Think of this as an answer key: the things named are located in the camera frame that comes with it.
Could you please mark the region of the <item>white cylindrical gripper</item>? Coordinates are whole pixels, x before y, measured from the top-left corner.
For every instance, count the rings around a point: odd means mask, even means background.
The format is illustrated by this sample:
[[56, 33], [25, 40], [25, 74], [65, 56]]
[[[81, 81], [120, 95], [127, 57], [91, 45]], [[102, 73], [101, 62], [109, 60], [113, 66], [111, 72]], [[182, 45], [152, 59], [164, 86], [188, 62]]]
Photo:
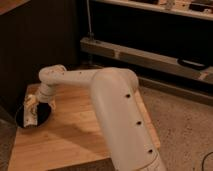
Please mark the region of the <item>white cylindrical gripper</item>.
[[[25, 107], [30, 112], [35, 112], [38, 105], [38, 101], [41, 103], [49, 103], [54, 96], [54, 89], [46, 84], [41, 84], [36, 91], [36, 96], [29, 94], [25, 99]], [[55, 101], [49, 103], [51, 109], [56, 109]]]

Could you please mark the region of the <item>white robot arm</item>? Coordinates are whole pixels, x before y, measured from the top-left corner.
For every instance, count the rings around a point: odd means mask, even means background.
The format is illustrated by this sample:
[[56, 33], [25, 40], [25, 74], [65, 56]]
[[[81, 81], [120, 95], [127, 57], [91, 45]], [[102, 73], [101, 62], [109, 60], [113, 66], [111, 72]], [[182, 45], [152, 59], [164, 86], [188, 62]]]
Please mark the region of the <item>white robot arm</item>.
[[136, 102], [139, 87], [130, 69], [102, 68], [69, 71], [54, 65], [39, 71], [41, 84], [24, 102], [25, 127], [39, 124], [39, 105], [49, 105], [60, 84], [85, 86], [110, 157], [117, 171], [166, 171]]

